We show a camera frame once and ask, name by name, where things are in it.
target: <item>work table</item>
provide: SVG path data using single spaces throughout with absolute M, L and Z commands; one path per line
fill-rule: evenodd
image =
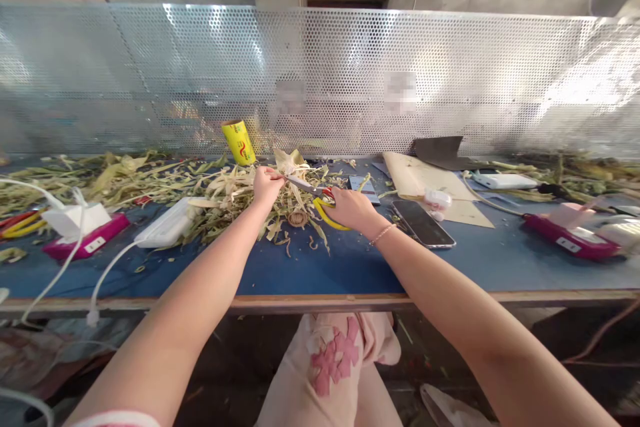
M 360 159 L 357 169 L 339 162 L 331 171 L 345 175 L 371 173 L 378 194 L 390 188 L 389 178 Z M 381 199 L 377 210 L 391 215 L 396 195 Z M 550 203 L 519 201 L 516 210 L 542 214 Z M 500 302 L 527 306 L 592 304 L 630 298 L 640 292 L 640 270 L 624 259 L 592 262 L 575 258 L 521 227 L 522 220 L 480 202 L 479 209 L 495 229 L 443 222 L 456 240 L 450 250 L 436 250 Z M 107 264 L 132 242 L 165 207 L 148 205 L 125 211 L 131 225 L 101 251 L 86 260 L 71 263 L 50 294 L 33 311 L 33 316 L 77 314 L 83 316 L 91 292 Z M 308 312 L 309 310 L 388 310 L 411 305 L 395 275 L 366 238 L 357 232 L 340 232 L 322 223 L 329 239 L 331 257 L 311 226 L 304 230 L 284 224 L 291 236 L 291 258 L 285 246 L 266 239 L 255 244 L 233 302 L 237 313 Z M 309 235 L 318 245 L 309 247 Z M 14 264 L 0 266 L 0 287 L 11 295 L 0 305 L 0 315 L 17 317 L 49 283 L 59 264 L 32 245 L 36 236 L 11 240 L 28 256 Z M 146 310 L 203 249 L 198 242 L 161 252 L 132 248 L 115 264 L 100 290 L 99 307 L 111 313 Z M 141 272 L 136 270 L 144 266 Z

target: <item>scissor blade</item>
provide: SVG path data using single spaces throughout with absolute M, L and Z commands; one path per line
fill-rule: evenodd
M 310 183 L 305 182 L 302 179 L 299 179 L 298 177 L 294 177 L 293 175 L 287 175 L 287 180 L 289 180 L 293 185 L 295 185 L 301 190 L 308 191 L 313 195 L 318 195 L 318 189 L 316 187 L 314 187 Z

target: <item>pink pants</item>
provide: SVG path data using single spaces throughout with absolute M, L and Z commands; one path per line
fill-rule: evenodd
M 401 427 L 373 365 L 399 359 L 389 314 L 305 314 L 256 425 Z

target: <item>white power bank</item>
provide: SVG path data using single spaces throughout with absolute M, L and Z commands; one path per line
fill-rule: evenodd
M 471 178 L 490 189 L 529 189 L 538 186 L 534 179 L 517 173 L 474 173 Z
M 167 210 L 135 237 L 140 241 L 140 248 L 162 248 L 175 244 L 181 235 L 185 234 L 191 224 L 198 207 L 189 205 L 191 199 L 204 199 L 204 197 L 183 197 L 178 203 Z

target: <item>perforated metal panel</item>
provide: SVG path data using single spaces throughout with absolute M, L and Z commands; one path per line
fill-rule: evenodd
M 0 7 L 9 152 L 225 149 L 640 156 L 640 23 L 629 19 L 214 5 Z

